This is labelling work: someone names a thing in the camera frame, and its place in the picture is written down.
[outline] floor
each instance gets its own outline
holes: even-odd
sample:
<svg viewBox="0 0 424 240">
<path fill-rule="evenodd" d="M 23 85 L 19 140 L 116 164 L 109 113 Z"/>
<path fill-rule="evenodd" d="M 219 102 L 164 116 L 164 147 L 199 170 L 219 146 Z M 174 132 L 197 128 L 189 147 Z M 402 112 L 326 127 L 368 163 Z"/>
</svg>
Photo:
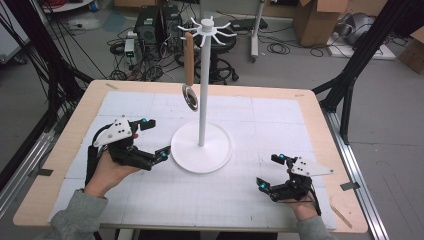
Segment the floor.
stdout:
<svg viewBox="0 0 424 240">
<path fill-rule="evenodd" d="M 85 18 L 90 12 L 82 8 L 60 14 L 62 21 Z M 107 41 L 134 25 L 136 14 L 118 11 L 113 2 L 104 1 L 103 9 L 94 16 L 100 28 L 75 32 L 74 38 L 105 76 L 114 70 L 114 57 Z M 231 20 L 218 15 L 216 25 Z M 269 27 L 263 36 L 294 40 L 288 20 L 265 19 Z M 313 50 L 289 46 L 287 55 L 270 53 L 268 43 L 259 44 L 260 56 L 255 63 L 249 57 L 248 35 L 239 34 L 235 48 L 223 55 L 233 64 L 240 79 L 229 85 L 275 88 L 312 89 L 336 77 L 349 61 L 330 57 L 325 49 Z M 65 36 L 78 68 L 96 79 L 104 79 L 85 54 Z M 398 56 L 403 47 L 389 43 Z M 164 67 L 168 71 L 176 67 Z M 10 62 L 0 65 L 0 169 L 3 169 L 47 108 L 46 97 L 31 64 Z M 183 69 L 167 72 L 158 81 L 182 82 Z M 424 164 L 424 76 L 418 75 L 398 61 L 372 60 L 360 75 L 354 90 L 349 126 L 349 140 L 374 203 L 391 239 L 422 239 L 424 235 L 424 196 L 422 172 Z M 47 231 L 13 225 L 14 212 L 31 186 L 29 178 L 12 205 L 0 219 L 0 239 L 31 239 Z M 104 239 L 113 239 L 113 230 L 102 229 Z M 216 233 L 204 232 L 202 239 L 214 239 Z M 339 239 L 373 239 L 368 233 L 335 234 Z M 279 239 L 299 239 L 295 233 L 279 235 Z"/>
</svg>

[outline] gray floor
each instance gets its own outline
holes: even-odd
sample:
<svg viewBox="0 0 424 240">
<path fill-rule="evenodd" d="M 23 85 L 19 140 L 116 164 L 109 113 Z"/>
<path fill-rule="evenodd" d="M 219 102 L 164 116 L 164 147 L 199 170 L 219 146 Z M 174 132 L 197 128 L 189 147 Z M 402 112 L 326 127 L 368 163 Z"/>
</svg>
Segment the gray floor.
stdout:
<svg viewBox="0 0 424 240">
<path fill-rule="evenodd" d="M 60 15 L 62 19 L 78 17 L 86 9 Z M 75 38 L 106 76 L 113 70 L 113 55 L 108 40 L 134 25 L 134 14 L 118 12 L 110 4 L 95 13 L 102 26 L 93 31 L 79 32 Z M 230 20 L 216 19 L 217 23 Z M 285 20 L 266 19 L 273 31 L 289 26 Z M 292 29 L 271 34 L 293 40 Z M 66 37 L 78 68 L 103 79 L 75 43 Z M 322 49 L 323 56 L 311 55 L 309 49 L 290 47 L 290 54 L 269 53 L 267 43 L 260 44 L 256 63 L 249 58 L 250 40 L 239 35 L 236 47 L 222 57 L 228 60 L 240 76 L 229 85 L 275 88 L 312 89 L 336 77 L 348 62 L 333 58 Z M 396 56 L 403 50 L 388 44 Z M 176 69 L 161 77 L 164 82 L 182 82 L 183 70 Z M 46 110 L 46 97 L 30 64 L 9 63 L 0 66 L 0 169 L 13 156 L 36 122 Z M 362 170 L 374 203 L 391 239 L 422 239 L 424 207 L 421 187 L 424 164 L 424 76 L 420 76 L 398 60 L 372 60 L 360 75 L 353 96 L 349 140 Z M 47 229 L 13 225 L 12 218 L 30 187 L 29 179 L 13 204 L 0 220 L 0 239 L 31 239 Z M 102 230 L 105 239 L 113 239 L 112 230 Z M 216 233 L 203 233 L 203 239 L 213 239 Z M 340 239 L 372 239 L 370 233 L 336 234 Z M 279 239 L 298 239 L 296 234 L 280 234 Z"/>
</svg>

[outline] black pole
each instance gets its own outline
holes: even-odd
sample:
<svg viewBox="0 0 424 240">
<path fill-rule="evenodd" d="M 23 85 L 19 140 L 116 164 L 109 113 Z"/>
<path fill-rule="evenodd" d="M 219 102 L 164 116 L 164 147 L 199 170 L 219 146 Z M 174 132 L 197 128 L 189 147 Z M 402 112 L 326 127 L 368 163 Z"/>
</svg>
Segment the black pole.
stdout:
<svg viewBox="0 0 424 240">
<path fill-rule="evenodd" d="M 320 102 L 321 107 L 329 112 L 335 112 L 337 105 L 344 99 L 340 134 L 345 144 L 349 144 L 348 127 L 355 82 L 414 1 L 416 0 L 388 0 L 340 75 L 312 89 L 315 94 L 330 89 L 326 98 Z"/>
</svg>

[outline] stand base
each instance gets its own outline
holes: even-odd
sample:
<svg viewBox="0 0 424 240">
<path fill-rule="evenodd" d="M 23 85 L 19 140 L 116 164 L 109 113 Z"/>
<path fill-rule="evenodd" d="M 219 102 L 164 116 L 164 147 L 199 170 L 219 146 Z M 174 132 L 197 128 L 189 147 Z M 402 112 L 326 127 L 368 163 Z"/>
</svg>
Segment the stand base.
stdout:
<svg viewBox="0 0 424 240">
<path fill-rule="evenodd" d="M 172 137 L 171 152 L 182 168 L 195 173 L 210 173 L 228 162 L 232 144 L 224 129 L 206 123 L 205 145 L 199 147 L 199 123 L 190 122 L 178 129 Z"/>
</svg>

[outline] gray sleeve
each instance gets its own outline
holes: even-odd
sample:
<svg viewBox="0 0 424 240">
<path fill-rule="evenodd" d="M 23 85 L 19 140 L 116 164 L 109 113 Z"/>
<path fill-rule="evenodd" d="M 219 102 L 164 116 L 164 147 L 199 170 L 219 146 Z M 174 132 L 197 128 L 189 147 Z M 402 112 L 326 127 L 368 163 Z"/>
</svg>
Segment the gray sleeve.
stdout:
<svg viewBox="0 0 424 240">
<path fill-rule="evenodd" d="M 76 190 L 68 207 L 57 212 L 52 218 L 52 231 L 34 240 L 88 240 L 94 239 L 93 233 L 100 227 L 100 215 L 108 200 L 85 195 Z"/>
<path fill-rule="evenodd" d="M 297 223 L 299 236 L 301 240 L 337 240 L 325 228 L 324 222 L 320 216 L 316 216 Z"/>
</svg>

